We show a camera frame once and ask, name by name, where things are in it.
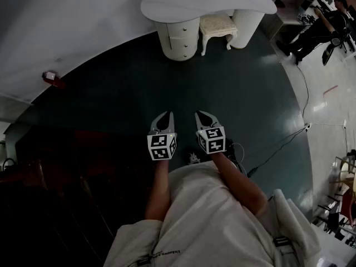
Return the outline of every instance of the black pants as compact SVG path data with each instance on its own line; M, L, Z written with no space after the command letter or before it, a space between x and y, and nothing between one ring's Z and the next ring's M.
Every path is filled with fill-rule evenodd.
M288 45L288 48L298 58L302 59L311 53L318 44L329 42L331 38L330 32L326 32L320 27L311 26L305 33L300 34L294 43Z

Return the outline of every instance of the person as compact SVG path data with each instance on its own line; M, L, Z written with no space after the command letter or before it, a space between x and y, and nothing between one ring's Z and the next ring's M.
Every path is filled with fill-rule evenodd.
M145 219L119 228L104 267L316 266L318 238L293 202L280 190L268 200L230 157L209 155L170 173L156 161Z
M285 55L289 56L291 52L295 55L297 65L318 44L329 42L335 33L343 34L346 32L347 2L346 0L334 0L334 3L337 10L324 14L319 8L314 7L314 12L319 18L308 30L300 34L294 43L285 45L277 41L276 45Z

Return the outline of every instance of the person in black clothes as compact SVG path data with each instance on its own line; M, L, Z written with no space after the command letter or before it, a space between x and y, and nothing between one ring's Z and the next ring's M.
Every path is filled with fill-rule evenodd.
M337 11L322 14L318 8L314 8L314 12L319 18L308 30L300 34L294 43L284 45L277 41L276 45L285 55L289 56L291 52L295 55L295 63L297 65L318 44L329 42L335 31L338 34L346 31L348 20L347 2L346 0L334 0L334 3Z

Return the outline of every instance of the cabinet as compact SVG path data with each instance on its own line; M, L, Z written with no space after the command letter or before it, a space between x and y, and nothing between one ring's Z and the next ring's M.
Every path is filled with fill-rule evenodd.
M193 57L199 39L199 21L196 18L181 23L155 22L163 53L175 61Z

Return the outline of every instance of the stool cushion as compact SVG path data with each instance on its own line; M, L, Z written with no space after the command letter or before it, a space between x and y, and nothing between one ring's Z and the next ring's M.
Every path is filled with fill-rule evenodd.
M200 30L203 34L214 34L238 29L227 14L210 14L200 17Z

